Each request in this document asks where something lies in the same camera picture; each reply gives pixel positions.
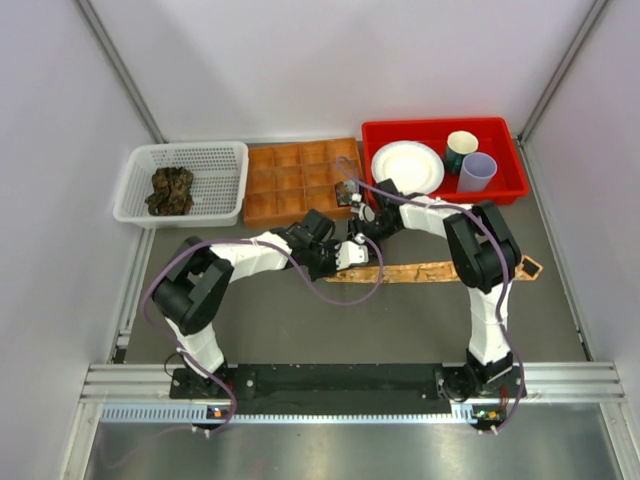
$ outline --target crumpled brown cloth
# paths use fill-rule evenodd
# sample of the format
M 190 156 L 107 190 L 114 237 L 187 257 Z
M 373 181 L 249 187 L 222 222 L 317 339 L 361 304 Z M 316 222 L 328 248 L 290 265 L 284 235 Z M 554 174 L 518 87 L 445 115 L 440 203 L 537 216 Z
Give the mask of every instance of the crumpled brown cloth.
M 183 167 L 159 168 L 151 177 L 153 194 L 145 203 L 153 216 L 186 215 L 193 206 L 189 193 L 193 173 Z

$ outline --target brown strap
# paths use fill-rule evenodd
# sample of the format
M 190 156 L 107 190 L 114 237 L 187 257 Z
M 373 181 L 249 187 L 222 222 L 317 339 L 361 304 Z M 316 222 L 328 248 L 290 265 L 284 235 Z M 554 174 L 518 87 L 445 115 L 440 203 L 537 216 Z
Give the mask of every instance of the brown strap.
M 527 255 L 516 268 L 516 280 L 533 281 L 540 276 L 542 265 Z M 335 277 L 325 278 L 327 282 L 375 283 L 378 267 L 358 267 L 338 272 Z M 429 283 L 457 282 L 460 280 L 453 262 L 413 263 L 409 265 L 388 265 L 384 267 L 382 283 Z

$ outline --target lavender plastic cup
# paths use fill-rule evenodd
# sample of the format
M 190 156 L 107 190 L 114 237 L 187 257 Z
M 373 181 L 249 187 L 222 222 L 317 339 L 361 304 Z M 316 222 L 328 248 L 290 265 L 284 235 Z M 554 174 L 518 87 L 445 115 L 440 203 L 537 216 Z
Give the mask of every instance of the lavender plastic cup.
M 496 161 L 486 153 L 470 153 L 462 161 L 458 193 L 481 192 L 498 171 Z

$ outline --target red plastic tray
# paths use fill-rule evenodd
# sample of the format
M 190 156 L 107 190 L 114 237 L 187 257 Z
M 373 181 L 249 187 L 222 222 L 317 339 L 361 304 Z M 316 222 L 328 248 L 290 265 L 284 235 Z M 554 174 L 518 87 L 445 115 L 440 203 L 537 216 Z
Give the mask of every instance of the red plastic tray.
M 499 205 L 509 205 L 518 197 L 529 193 L 529 184 L 513 139 L 504 119 L 449 118 L 442 120 L 401 120 L 393 122 L 366 122 L 362 125 L 364 143 L 364 170 L 369 185 L 375 182 L 371 175 L 371 159 L 386 144 L 399 140 L 413 140 L 433 148 L 440 158 L 444 156 L 447 137 L 456 130 L 466 130 L 479 140 L 478 151 L 491 155 L 498 164 L 498 172 L 485 190 L 473 193 L 456 193 L 458 175 L 445 173 L 442 185 L 431 197 L 441 197 L 454 203 L 478 203 L 493 200 Z M 375 205 L 371 192 L 367 198 Z

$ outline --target white plastic basket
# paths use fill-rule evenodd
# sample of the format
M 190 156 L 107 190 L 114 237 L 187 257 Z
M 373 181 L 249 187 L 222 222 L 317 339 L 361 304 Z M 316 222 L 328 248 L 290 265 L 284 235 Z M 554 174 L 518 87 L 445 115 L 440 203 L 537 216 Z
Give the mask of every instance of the white plastic basket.
M 224 227 L 235 225 L 247 186 L 249 149 L 240 142 L 170 143 L 139 147 L 129 157 L 113 207 L 116 220 L 142 228 Z M 145 199 L 151 176 L 163 167 L 193 173 L 193 206 L 187 215 L 155 217 Z

